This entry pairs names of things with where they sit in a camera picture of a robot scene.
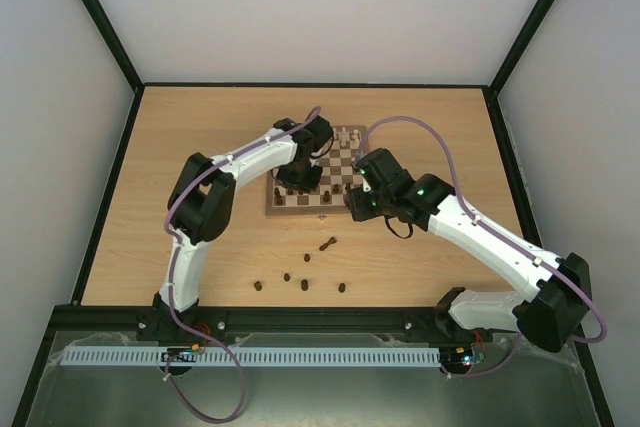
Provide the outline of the wooden chess board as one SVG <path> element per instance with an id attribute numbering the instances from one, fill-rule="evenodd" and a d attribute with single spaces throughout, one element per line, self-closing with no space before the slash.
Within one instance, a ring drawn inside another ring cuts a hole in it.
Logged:
<path id="1" fill-rule="evenodd" d="M 363 133 L 361 140 L 366 133 L 367 128 L 362 126 Z M 362 176 L 358 171 L 352 168 L 355 162 L 358 149 L 341 149 L 337 144 L 333 143 L 330 150 L 318 159 L 318 164 L 323 168 L 322 178 L 319 186 L 311 193 L 303 193 L 294 191 L 291 196 L 286 195 L 286 188 L 277 184 L 274 176 L 269 174 L 266 184 L 266 207 L 265 214 L 267 216 L 301 216 L 301 215 L 328 215 L 328 214 L 348 214 L 349 210 L 346 206 L 346 194 L 352 188 L 359 187 L 362 184 Z M 332 188 L 335 184 L 341 186 L 341 192 L 334 194 Z M 284 205 L 275 205 L 274 188 L 279 188 L 281 198 L 284 199 Z M 322 201 L 325 191 L 331 194 L 329 203 Z"/>

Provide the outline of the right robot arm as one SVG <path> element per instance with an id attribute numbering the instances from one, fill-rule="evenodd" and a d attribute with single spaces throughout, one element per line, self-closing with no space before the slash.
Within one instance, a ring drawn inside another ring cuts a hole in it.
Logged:
<path id="1" fill-rule="evenodd" d="M 347 194 L 356 222 L 397 219 L 460 247 L 501 276 L 509 292 L 463 289 L 436 314 L 436 326 L 455 339 L 475 328 L 521 333 L 530 343 L 559 352 L 589 310 L 588 263 L 561 258 L 495 223 L 459 199 L 452 185 L 433 174 L 414 179 L 387 149 L 354 164 L 362 184 Z"/>

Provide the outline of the white chess pieces row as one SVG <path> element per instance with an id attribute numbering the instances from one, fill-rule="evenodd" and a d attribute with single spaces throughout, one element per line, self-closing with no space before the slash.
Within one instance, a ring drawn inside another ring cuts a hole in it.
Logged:
<path id="1" fill-rule="evenodd" d="M 357 149 L 361 142 L 362 126 L 347 125 L 335 126 L 334 143 L 341 149 Z"/>

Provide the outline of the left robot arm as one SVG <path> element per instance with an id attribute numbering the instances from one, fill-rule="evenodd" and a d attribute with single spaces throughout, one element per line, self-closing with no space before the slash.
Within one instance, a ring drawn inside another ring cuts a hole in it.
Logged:
<path id="1" fill-rule="evenodd" d="M 282 119 L 235 150 L 213 157 L 197 152 L 187 159 L 164 221 L 173 240 L 165 281 L 153 301 L 160 316 L 170 318 L 198 304 L 205 260 L 230 222 L 235 194 L 272 170 L 284 187 L 311 192 L 322 176 L 316 157 L 332 137 L 330 123 L 315 108 L 305 121 Z"/>

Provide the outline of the black aluminium frame rail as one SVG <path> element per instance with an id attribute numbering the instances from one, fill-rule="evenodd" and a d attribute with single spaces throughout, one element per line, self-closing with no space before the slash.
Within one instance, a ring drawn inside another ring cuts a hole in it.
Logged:
<path id="1" fill-rule="evenodd" d="M 440 308 L 267 308 L 197 307 L 181 314 L 190 328 L 225 344 L 252 333 L 393 335 L 408 342 L 466 345 L 491 340 L 496 327 L 462 328 Z M 181 328 L 169 313 L 147 307 L 62 305 L 54 308 L 46 333 L 133 332 L 138 340 L 179 345 L 197 337 Z"/>

